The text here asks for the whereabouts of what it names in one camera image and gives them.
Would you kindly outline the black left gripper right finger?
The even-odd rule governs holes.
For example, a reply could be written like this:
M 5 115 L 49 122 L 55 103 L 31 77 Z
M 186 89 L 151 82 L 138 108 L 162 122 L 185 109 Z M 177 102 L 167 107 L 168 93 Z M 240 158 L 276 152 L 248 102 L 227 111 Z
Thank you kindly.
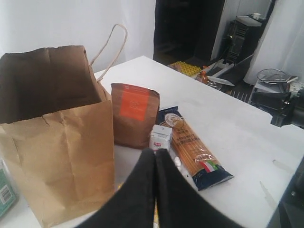
M 240 228 L 186 181 L 169 152 L 159 149 L 156 161 L 156 203 L 161 228 Z

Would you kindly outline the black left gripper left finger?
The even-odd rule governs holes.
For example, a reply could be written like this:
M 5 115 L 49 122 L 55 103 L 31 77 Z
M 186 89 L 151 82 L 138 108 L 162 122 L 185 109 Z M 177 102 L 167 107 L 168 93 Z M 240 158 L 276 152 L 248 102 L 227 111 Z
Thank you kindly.
M 79 228 L 152 228 L 155 208 L 155 154 L 144 149 L 121 188 Z

